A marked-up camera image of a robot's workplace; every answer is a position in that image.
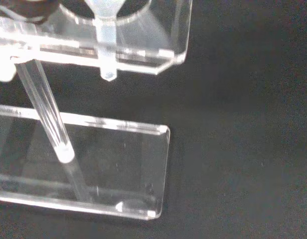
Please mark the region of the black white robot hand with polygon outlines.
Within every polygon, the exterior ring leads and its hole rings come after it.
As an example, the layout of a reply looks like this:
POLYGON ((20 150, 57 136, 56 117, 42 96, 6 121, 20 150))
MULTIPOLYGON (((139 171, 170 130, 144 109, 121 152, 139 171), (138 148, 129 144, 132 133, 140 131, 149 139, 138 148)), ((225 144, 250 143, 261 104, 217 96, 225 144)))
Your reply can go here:
POLYGON ((61 0, 11 0, 10 3, 13 19, 42 23, 58 9, 61 0))

